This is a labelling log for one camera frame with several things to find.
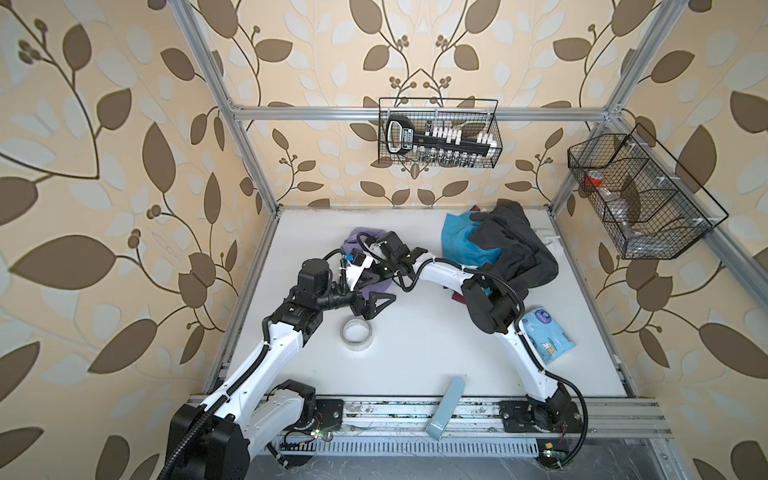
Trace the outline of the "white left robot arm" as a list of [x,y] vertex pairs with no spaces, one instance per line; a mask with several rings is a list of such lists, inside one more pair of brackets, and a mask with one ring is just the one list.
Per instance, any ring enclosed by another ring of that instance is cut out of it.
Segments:
[[337,273],[327,257],[304,261],[287,297],[263,320],[261,346],[199,405],[185,404],[176,412],[160,478],[242,479],[262,450],[288,467],[275,438],[300,433],[314,441],[341,426],[342,400],[319,399],[314,387],[297,380],[277,380],[325,312],[347,308],[354,317],[371,320],[396,299],[364,291],[390,278],[388,265],[359,249],[336,253]]

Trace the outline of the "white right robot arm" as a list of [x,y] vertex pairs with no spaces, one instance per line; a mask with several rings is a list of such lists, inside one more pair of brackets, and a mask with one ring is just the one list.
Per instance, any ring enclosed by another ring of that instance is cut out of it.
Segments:
[[586,441],[586,400],[573,382],[545,367],[523,326],[524,302],[512,286],[491,267],[466,266],[424,249],[410,250],[393,232],[379,239],[358,233],[356,240],[403,291],[409,292],[426,280],[460,293],[472,323],[501,342],[522,381],[529,406],[523,419],[541,431],[558,430],[561,435],[570,418],[580,422],[579,437],[565,453],[546,447],[537,458],[548,470],[569,466]]

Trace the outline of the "purple cloth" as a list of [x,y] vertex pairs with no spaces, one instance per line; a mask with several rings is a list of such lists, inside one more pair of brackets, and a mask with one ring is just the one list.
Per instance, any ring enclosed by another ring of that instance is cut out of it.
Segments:
[[[372,256],[371,251],[368,248],[368,242],[374,238],[380,238],[387,230],[376,229],[369,227],[357,227],[353,229],[347,238],[342,243],[342,250],[344,254],[351,253],[353,249],[361,250],[363,253]],[[385,271],[386,266],[377,261],[374,257],[374,266],[372,271],[379,277],[377,283],[367,286],[363,289],[363,293],[368,295],[371,292],[388,292],[393,284],[392,274]]]

